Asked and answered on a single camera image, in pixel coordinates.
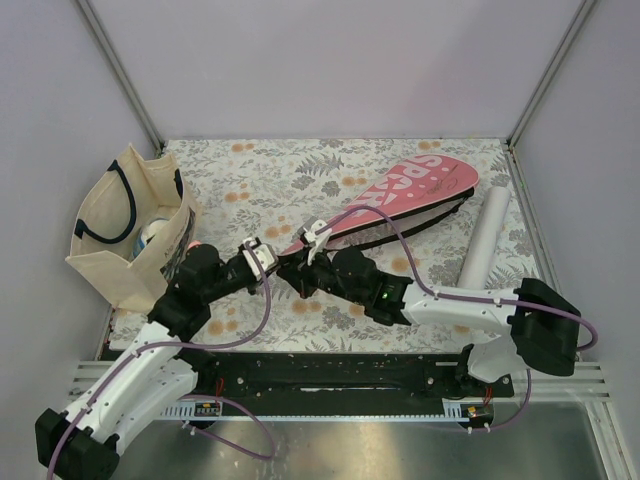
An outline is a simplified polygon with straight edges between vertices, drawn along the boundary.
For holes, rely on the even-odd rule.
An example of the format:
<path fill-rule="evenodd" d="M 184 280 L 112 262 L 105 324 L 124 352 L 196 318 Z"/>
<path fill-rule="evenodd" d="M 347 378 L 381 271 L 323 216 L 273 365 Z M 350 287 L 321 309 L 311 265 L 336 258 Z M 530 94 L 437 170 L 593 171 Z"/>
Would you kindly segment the pink racket cover bag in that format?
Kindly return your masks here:
<path fill-rule="evenodd" d="M 388 215 L 408 238 L 456 213 L 474 195 L 477 170 L 454 157 L 423 154 L 393 166 L 344 209 L 367 205 Z M 359 210 L 331 228 L 329 250 L 368 250 L 397 239 L 378 214 Z"/>

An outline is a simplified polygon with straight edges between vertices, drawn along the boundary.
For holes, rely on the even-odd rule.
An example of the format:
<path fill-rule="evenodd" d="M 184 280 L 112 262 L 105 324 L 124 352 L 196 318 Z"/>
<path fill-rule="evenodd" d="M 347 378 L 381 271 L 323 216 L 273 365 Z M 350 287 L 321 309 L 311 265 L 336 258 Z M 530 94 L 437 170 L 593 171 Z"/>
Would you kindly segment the white shuttlecock tube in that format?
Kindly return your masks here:
<path fill-rule="evenodd" d="M 509 207 L 511 193 L 506 187 L 491 187 L 484 198 L 457 286 L 483 289 Z"/>

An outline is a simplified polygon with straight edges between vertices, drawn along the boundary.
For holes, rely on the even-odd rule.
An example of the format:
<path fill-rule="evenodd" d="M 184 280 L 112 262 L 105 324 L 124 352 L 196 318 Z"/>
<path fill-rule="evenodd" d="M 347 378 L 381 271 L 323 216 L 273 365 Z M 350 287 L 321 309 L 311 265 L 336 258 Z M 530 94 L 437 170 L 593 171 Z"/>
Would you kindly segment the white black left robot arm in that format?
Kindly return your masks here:
<path fill-rule="evenodd" d="M 37 455 L 48 478 L 110 478 L 163 411 L 191 392 L 212 391 L 217 372 L 206 362 L 214 348 L 192 338 L 209 320 L 211 303 L 267 288 L 277 264 L 273 249 L 258 239 L 246 240 L 228 261 L 212 245 L 191 246 L 125 352 L 64 411 L 47 409 L 37 419 Z"/>

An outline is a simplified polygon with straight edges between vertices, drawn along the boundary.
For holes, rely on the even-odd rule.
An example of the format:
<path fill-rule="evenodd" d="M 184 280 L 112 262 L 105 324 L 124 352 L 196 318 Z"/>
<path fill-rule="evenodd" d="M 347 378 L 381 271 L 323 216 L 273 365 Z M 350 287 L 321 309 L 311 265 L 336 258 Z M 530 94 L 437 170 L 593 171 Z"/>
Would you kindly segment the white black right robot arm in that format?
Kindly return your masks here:
<path fill-rule="evenodd" d="M 466 348 L 455 383 L 475 396 L 500 377 L 526 369 L 556 377 L 575 370 L 580 325 L 578 310 L 543 281 L 524 279 L 515 289 L 422 288 L 410 277 L 380 270 L 359 249 L 292 255 L 278 275 L 301 297 L 318 290 L 363 307 L 386 325 L 430 323 L 464 326 L 495 334 Z"/>

